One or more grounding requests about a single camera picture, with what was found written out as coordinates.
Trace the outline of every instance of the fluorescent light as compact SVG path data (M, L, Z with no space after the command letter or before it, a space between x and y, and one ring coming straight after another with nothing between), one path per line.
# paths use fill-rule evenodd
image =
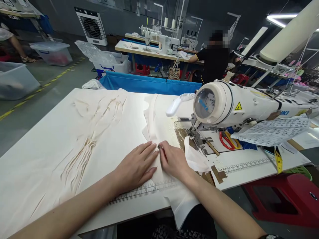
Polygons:
M286 24L276 20L276 19L293 19L297 16L297 14L282 14L282 15L269 15L267 16L267 20L274 23L278 27L285 28Z

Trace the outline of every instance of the warning label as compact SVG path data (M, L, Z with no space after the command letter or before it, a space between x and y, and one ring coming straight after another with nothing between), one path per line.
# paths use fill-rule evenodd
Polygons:
M235 110L242 110L243 108L242 108L242 105L240 104L240 102L238 102L238 105L237 105L237 107L236 107L236 109Z

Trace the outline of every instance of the transparent plastic bin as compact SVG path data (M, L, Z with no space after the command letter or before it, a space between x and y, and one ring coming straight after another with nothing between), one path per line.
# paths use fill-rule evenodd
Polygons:
M39 86L25 64L0 62L0 100L19 100Z
M103 51L103 52L112 54L115 57L117 64L115 63L106 64L100 61L94 61L90 59L95 69L104 70L104 72L113 71L113 72L120 72L120 73L126 73L126 74L130 72L131 62L128 60L129 59L128 55L122 55L121 53L110 52L110 51Z
M72 62L67 49L70 45L56 41L30 43L30 47L42 57L48 65L66 66Z

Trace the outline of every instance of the red stool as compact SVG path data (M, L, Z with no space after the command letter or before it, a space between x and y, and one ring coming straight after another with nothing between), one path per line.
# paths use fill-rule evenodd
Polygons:
M245 86L247 84L249 80L249 76L246 76L244 74L239 74L234 80L233 83L237 84L237 85L243 85Z
M253 212L256 219L319 227L319 188L304 175L282 173L245 184L243 187L258 210ZM267 197L269 192L258 197L257 194L261 195L261 189L270 189L265 187L271 187L281 202L267 204L264 197Z
M149 75L150 74L150 67L146 66L146 65L137 65L137 63L135 63L135 69L137 73L140 73L142 75Z

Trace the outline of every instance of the air cooler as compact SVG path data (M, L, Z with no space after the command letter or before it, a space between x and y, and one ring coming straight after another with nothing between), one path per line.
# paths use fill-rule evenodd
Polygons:
M100 14L90 10L75 7L86 39L89 43L107 45Z

